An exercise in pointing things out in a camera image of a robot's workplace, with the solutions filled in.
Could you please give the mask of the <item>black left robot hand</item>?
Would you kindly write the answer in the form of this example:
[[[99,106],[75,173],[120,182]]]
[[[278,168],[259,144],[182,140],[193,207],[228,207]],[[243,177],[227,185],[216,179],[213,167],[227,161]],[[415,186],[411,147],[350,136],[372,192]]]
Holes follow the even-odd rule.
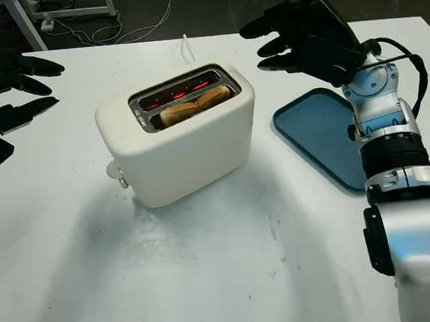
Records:
[[[64,70],[63,65],[49,59],[22,53],[0,53],[0,94],[16,89],[39,97],[22,106],[6,104],[0,107],[0,134],[30,123],[34,117],[57,104],[59,100],[51,95],[51,88],[34,77],[56,77]]]

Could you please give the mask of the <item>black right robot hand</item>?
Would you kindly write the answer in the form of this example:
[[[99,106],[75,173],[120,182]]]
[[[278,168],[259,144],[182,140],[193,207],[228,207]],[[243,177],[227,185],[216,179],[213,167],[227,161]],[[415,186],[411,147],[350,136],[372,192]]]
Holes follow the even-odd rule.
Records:
[[[365,61],[356,35],[327,0],[287,0],[239,30],[245,39],[271,32],[278,37],[257,51],[260,70],[304,73],[341,87]]]

